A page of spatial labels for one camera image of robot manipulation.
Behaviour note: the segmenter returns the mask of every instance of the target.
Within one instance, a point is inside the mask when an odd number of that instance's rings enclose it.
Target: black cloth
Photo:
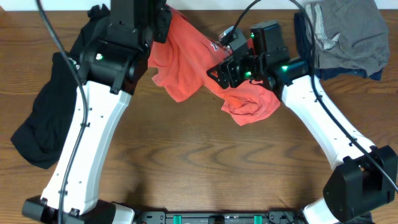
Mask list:
[[[109,15],[103,5],[88,11],[90,21],[68,53],[69,63],[79,69],[79,55],[91,40],[96,23]],[[48,169],[60,158],[67,138],[76,104],[77,84],[60,53],[52,57],[50,81],[44,85],[34,101],[32,113],[11,137],[18,152],[31,164]]]
[[[311,62],[311,42],[307,38],[307,26],[305,25],[305,18],[301,13],[294,14],[294,31],[296,35],[297,52],[302,59],[308,64]],[[369,78],[380,81],[383,69],[373,73]],[[315,74],[322,80],[335,78],[340,74],[357,75],[367,78],[368,74],[365,69],[352,68],[323,68],[315,69]]]

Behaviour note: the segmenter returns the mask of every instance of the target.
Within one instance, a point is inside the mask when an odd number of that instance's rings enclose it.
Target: white wall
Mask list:
[[[253,0],[167,0],[167,3],[176,9],[191,10],[230,10],[245,9]],[[379,9],[398,9],[398,0],[375,0]],[[45,10],[88,10],[94,5],[105,3],[109,6],[110,0],[42,0]],[[37,10],[35,0],[0,0],[0,6],[6,11],[33,11]],[[295,9],[289,0],[263,0],[253,9]]]

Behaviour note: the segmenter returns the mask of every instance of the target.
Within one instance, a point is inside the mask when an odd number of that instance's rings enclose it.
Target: red cloth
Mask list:
[[[279,106],[275,94],[248,81],[237,88],[222,89],[206,71],[229,53],[197,31],[178,11],[173,11],[167,43],[154,42],[149,66],[158,68],[152,79],[177,102],[192,96],[202,85],[225,100],[222,110],[239,125],[268,118]]]

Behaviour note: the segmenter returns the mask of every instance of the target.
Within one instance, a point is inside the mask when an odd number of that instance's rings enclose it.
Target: gray cloth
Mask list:
[[[316,44],[318,68],[364,69],[369,76],[387,65],[388,27],[374,0],[314,2],[311,3],[313,20],[317,18],[318,4],[323,13],[322,32],[329,39],[340,34],[338,44],[330,50]]]

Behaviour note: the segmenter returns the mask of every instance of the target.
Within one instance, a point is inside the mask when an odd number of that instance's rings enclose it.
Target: tabletop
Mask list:
[[[277,19],[296,57],[295,11],[251,11],[241,27]],[[183,11],[215,39],[240,11]],[[86,12],[48,12],[66,49],[88,22]],[[398,150],[398,11],[382,11],[391,57],[382,80],[340,75],[322,82],[343,114],[378,146]],[[0,223],[35,223],[21,215],[24,200],[40,195],[55,166],[39,169],[10,142],[50,78],[57,49],[37,12],[0,13]],[[320,146],[281,106],[270,118],[238,126],[220,110],[223,100],[201,88],[176,103],[154,85],[149,70],[116,129],[99,197],[134,208],[169,211],[265,211],[302,208],[322,196],[331,175]],[[378,224],[396,223],[398,203],[373,211]]]

